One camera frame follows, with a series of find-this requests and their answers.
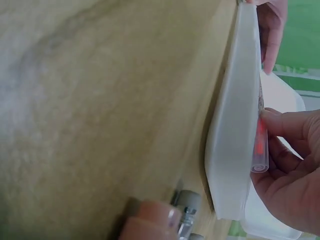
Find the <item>plastic lid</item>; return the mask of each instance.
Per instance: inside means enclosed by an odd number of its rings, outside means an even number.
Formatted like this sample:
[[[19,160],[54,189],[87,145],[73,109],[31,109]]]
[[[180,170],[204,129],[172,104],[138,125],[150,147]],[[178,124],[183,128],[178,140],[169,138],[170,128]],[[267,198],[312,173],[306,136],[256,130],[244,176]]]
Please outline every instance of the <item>plastic lid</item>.
[[[260,51],[256,6],[240,2],[205,149],[205,171],[218,219],[243,216],[259,116]]]
[[[176,206],[184,206],[195,209],[196,211],[200,207],[201,196],[190,190],[182,190],[179,194],[178,200],[176,201]]]

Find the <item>white plastic container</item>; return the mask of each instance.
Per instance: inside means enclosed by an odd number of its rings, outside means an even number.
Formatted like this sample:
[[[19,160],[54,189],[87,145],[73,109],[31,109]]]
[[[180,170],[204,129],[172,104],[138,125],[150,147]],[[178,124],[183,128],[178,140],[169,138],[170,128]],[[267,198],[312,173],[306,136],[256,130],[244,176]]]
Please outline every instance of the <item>white plastic container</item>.
[[[268,212],[250,179],[260,82],[265,107],[280,112],[305,110],[302,98],[292,88],[274,74],[266,75],[261,70],[256,7],[241,2],[227,70],[207,137],[207,180],[218,219],[240,221],[248,234],[257,237],[295,240],[301,232]]]

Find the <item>hand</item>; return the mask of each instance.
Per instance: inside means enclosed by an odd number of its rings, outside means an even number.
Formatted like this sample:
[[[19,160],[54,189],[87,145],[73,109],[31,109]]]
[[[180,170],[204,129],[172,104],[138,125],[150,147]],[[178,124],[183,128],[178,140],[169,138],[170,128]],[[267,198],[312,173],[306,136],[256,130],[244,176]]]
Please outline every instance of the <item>hand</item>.
[[[246,0],[257,5],[263,69],[270,74],[276,64],[288,15],[288,0]]]
[[[320,110],[281,114],[269,109],[261,117],[269,133],[269,170],[251,174],[255,190],[281,222],[320,236]]]

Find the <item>test tube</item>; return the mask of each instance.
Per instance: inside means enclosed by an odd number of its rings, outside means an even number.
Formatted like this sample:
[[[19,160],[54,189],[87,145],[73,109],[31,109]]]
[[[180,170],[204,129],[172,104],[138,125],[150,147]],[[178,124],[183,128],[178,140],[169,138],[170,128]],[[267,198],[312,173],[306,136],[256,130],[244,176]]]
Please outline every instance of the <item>test tube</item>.
[[[257,126],[256,126],[255,139],[254,139],[251,172],[264,173],[268,169],[269,169],[268,131],[265,124],[259,117]]]

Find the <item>tan surface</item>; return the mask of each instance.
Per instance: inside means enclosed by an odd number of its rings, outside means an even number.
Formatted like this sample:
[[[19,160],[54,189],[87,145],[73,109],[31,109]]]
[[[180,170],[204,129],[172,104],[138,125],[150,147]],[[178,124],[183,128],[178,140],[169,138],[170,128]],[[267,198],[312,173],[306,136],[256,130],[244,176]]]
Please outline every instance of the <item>tan surface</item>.
[[[111,239],[130,198],[169,201],[182,179],[203,195],[195,231],[223,239],[200,143],[235,11],[0,0],[0,238]]]

